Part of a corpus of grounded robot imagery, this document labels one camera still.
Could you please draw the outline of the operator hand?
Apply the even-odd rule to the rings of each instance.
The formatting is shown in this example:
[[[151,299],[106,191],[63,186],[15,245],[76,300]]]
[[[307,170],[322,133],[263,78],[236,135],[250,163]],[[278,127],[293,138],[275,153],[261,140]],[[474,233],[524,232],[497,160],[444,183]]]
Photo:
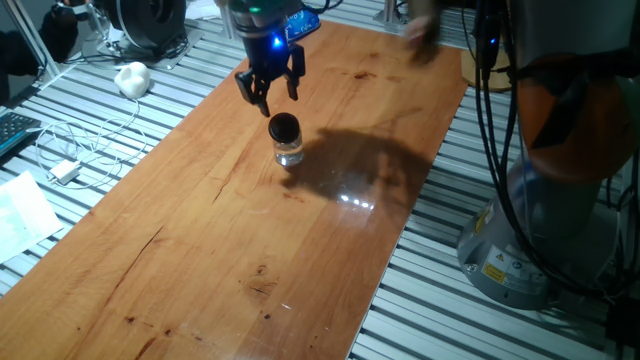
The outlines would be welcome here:
[[[86,0],[62,0],[56,6],[62,16],[73,16],[77,21],[86,21],[89,17],[90,3]]]

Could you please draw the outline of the helper bare hand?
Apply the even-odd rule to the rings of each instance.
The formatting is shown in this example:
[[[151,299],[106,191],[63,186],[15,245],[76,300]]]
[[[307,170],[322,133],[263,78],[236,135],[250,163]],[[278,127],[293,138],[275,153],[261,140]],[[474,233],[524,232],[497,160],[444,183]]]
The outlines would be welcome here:
[[[404,38],[407,45],[417,48],[435,23],[436,17],[434,15],[418,16],[412,19],[404,30]]]

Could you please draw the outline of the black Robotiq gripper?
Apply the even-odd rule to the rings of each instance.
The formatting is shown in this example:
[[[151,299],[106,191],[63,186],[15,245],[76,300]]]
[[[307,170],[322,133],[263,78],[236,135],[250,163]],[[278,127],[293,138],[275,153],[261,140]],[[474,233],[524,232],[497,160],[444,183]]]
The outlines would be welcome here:
[[[270,116],[267,104],[270,81],[284,76],[289,97],[297,101],[300,79],[306,74],[304,48],[288,43],[285,25],[286,21],[280,19],[265,27],[238,27],[249,68],[236,73],[234,78],[244,100],[257,106],[265,117]]]

